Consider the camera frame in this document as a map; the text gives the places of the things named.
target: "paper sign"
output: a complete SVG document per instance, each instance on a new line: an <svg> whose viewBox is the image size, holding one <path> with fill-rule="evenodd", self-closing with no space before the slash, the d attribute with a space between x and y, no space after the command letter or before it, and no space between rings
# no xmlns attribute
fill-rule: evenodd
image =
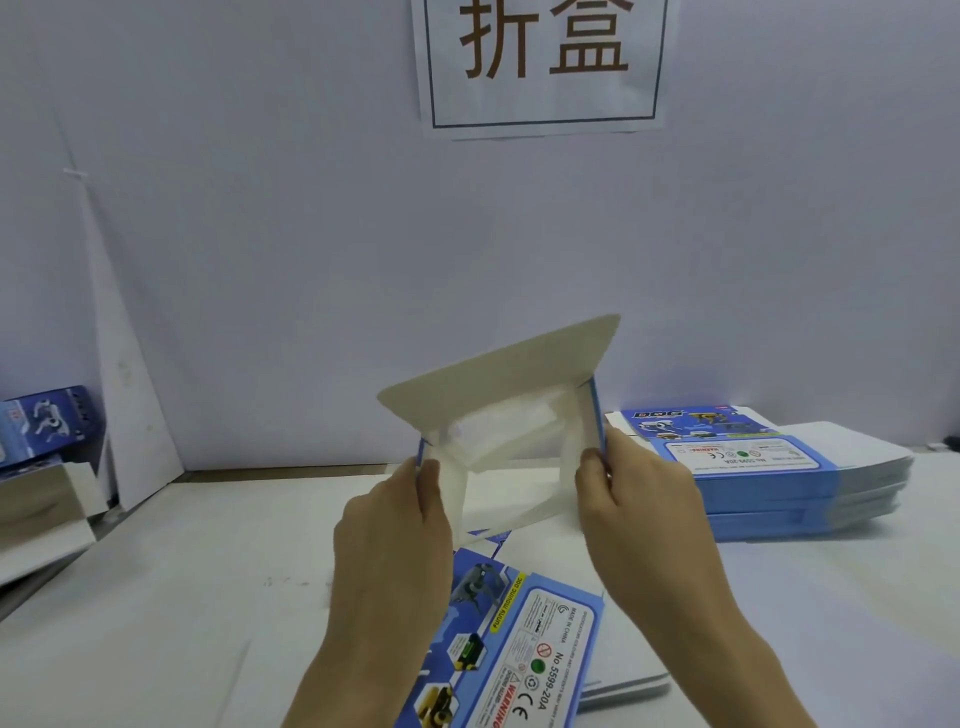
<svg viewBox="0 0 960 728"><path fill-rule="evenodd" d="M663 126L679 0L412 0L424 133Z"/></svg>

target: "cardboard box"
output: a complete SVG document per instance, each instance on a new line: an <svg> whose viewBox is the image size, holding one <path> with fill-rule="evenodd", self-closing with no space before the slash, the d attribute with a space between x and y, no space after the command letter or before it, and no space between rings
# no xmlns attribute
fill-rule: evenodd
<svg viewBox="0 0 960 728"><path fill-rule="evenodd" d="M605 446L593 372L620 324L616 314L483 354L396 384L380 403L420 433L420 461L441 464L440 491L454 545L543 521L576 508L574 474L586 448ZM480 535L462 528L468 475L560 439L553 497Z"/></svg>
<svg viewBox="0 0 960 728"><path fill-rule="evenodd" d="M99 430L85 387L0 402L0 469L84 442Z"/></svg>
<svg viewBox="0 0 960 728"><path fill-rule="evenodd" d="M95 544L87 519L106 510L87 463L58 463L0 482L0 584Z"/></svg>

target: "hand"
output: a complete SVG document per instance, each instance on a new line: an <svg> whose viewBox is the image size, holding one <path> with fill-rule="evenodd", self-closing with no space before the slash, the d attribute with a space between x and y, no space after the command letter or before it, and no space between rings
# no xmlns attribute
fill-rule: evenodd
<svg viewBox="0 0 960 728"><path fill-rule="evenodd" d="M392 726L444 619L453 580L440 464L413 458L351 500L333 534L326 639L287 717Z"/></svg>
<svg viewBox="0 0 960 728"><path fill-rule="evenodd" d="M576 480L604 586L707 722L814 728L736 605L690 471L608 427L607 462L584 452Z"/></svg>
<svg viewBox="0 0 960 728"><path fill-rule="evenodd" d="M584 452L576 481L590 558L613 600L644 633L678 610L735 610L690 471L611 427L607 458L609 478L600 453Z"/></svg>

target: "table surface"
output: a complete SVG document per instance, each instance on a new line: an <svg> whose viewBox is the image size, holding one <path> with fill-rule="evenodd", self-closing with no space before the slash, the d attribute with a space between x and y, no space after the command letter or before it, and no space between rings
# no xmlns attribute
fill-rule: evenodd
<svg viewBox="0 0 960 728"><path fill-rule="evenodd" d="M556 470L471 481L466 527L536 502ZM168 486L0 623L4 723L217 724L264 619L327 601L332 531L381 476ZM919 455L901 509L858 530L764 545L840 595L960 656L960 455ZM679 690L591 726L702 726Z"/></svg>

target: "white wall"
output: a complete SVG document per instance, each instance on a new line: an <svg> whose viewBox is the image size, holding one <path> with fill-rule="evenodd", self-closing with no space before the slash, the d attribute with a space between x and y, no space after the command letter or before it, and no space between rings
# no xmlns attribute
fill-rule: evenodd
<svg viewBox="0 0 960 728"><path fill-rule="evenodd" d="M99 392L83 229L50 86L18 3L0 3L0 400Z"/></svg>
<svg viewBox="0 0 960 728"><path fill-rule="evenodd" d="M477 143L406 0L29 7L187 467L397 458L381 387L609 311L608 407L955 422L954 0L684 0L664 132Z"/></svg>

